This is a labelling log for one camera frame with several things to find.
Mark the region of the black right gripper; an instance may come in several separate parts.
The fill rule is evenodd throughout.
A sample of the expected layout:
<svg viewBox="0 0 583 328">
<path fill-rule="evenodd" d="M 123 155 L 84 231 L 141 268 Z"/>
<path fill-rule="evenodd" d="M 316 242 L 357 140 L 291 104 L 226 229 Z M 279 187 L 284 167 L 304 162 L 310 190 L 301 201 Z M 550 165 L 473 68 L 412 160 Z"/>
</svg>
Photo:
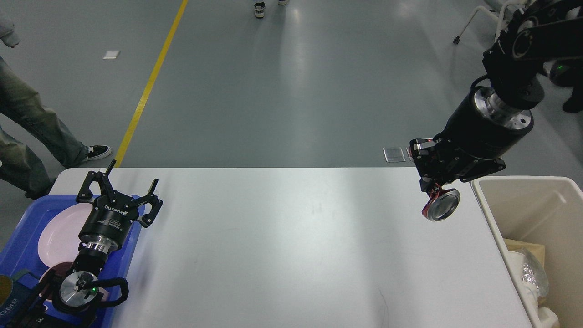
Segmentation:
<svg viewBox="0 0 583 328">
<path fill-rule="evenodd" d="M 441 156 L 437 142 L 415 138 L 409 155 L 420 176 L 420 189 L 431 192 L 456 180 L 472 181 L 506 168 L 501 157 L 534 126 L 530 110 L 506 105 L 491 87 L 470 91 L 435 139 L 456 144 L 468 155 Z"/>
</svg>

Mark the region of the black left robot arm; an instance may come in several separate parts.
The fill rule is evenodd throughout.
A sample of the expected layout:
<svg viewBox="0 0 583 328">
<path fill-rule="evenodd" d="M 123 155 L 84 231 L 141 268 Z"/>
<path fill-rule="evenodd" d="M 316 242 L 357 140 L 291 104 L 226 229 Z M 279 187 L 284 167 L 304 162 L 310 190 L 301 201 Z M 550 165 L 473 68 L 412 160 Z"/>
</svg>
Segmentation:
<svg viewBox="0 0 583 328">
<path fill-rule="evenodd" d="M 75 201 L 90 204 L 90 210 L 79 232 L 78 255 L 62 275 L 50 269 L 27 295 L 9 328 L 71 328 L 73 324 L 48 315 L 42 303 L 48 296 L 57 311 L 82 315 L 80 328 L 89 327 L 100 308 L 117 307 L 129 296 L 128 282 L 123 277 L 100 278 L 108 259 L 123 248 L 134 223 L 149 227 L 163 201 L 155 194 L 154 179 L 147 195 L 135 198 L 113 188 L 109 175 L 115 161 L 105 172 L 90 171 Z"/>
</svg>

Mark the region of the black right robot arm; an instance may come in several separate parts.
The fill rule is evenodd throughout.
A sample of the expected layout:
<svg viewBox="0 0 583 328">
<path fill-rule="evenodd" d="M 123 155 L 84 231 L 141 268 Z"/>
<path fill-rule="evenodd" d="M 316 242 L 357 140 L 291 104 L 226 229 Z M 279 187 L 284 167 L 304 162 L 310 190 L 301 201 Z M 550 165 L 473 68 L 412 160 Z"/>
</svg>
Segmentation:
<svg viewBox="0 0 583 328">
<path fill-rule="evenodd" d="M 483 52 L 485 75 L 433 138 L 410 141 L 421 191 L 471 181 L 506 167 L 502 156 L 534 125 L 531 110 L 545 96 L 537 76 L 571 88 L 563 110 L 582 110 L 582 2 L 536 0 L 514 14 Z"/>
</svg>

